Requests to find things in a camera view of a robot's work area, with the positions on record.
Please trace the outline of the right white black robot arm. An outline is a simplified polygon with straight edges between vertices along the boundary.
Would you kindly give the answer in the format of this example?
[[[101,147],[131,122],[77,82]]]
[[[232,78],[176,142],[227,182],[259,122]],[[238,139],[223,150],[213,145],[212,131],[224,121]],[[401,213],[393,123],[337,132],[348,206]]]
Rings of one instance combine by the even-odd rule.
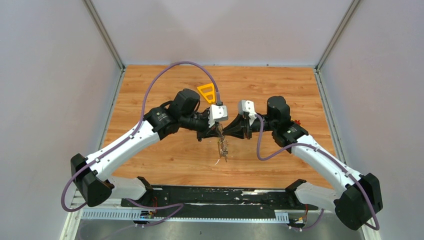
[[[267,100],[266,114],[256,112],[254,102],[241,100],[236,118],[223,129],[225,136],[250,139],[258,133],[256,156],[269,160],[287,151],[300,158],[323,176],[332,188],[297,180],[285,195],[292,209],[313,205],[329,210],[349,229],[367,226],[380,230],[377,213],[383,209],[379,179],[372,173],[362,174],[338,160],[323,148],[309,132],[291,118],[291,109],[283,96]]]

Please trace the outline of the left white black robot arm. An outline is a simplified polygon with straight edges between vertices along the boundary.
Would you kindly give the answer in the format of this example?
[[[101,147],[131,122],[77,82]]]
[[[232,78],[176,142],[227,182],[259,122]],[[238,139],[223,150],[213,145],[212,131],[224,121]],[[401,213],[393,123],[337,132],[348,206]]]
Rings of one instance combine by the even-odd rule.
[[[153,201],[152,187],[143,177],[113,177],[112,173],[126,161],[180,128],[195,131],[198,141],[218,137],[219,122],[228,119],[223,103],[211,104],[198,111],[200,95],[191,90],[179,91],[174,100],[152,108],[142,120],[121,137],[101,150],[70,160],[73,183],[84,199],[84,205],[95,207],[109,198],[135,200],[140,206]]]

